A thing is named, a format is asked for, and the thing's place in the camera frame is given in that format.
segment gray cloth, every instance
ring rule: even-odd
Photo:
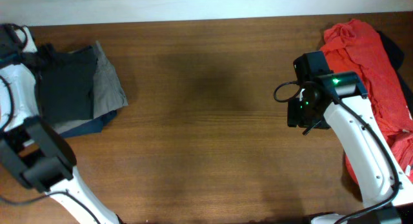
[[[96,73],[93,76],[94,118],[97,118],[110,111],[127,106],[128,101],[117,77],[115,67],[106,58],[99,41],[96,41],[96,44],[92,47],[97,57]],[[60,134],[91,120],[57,123],[53,125],[53,129]]]

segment red cloth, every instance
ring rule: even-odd
[[[353,19],[326,30],[324,40],[321,50],[330,69],[355,71],[363,81],[379,128],[405,170],[413,164],[413,121],[379,34],[369,24]],[[346,166],[357,182],[347,158]]]

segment white backdrop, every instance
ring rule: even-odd
[[[413,10],[413,0],[0,0],[0,22],[66,25]]]

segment green light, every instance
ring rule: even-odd
[[[333,79],[333,83],[336,85],[336,84],[338,84],[340,82],[340,80],[339,79]]]

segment wooden table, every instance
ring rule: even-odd
[[[334,23],[358,18],[405,52],[413,87],[413,13],[32,28],[68,52],[99,40],[129,106],[101,134],[68,142],[95,195],[127,223],[242,223],[360,209],[332,130],[287,127],[278,84]],[[286,89],[293,92],[296,88]],[[38,196],[0,169],[2,195]],[[76,223],[51,199],[0,204],[1,223]]]

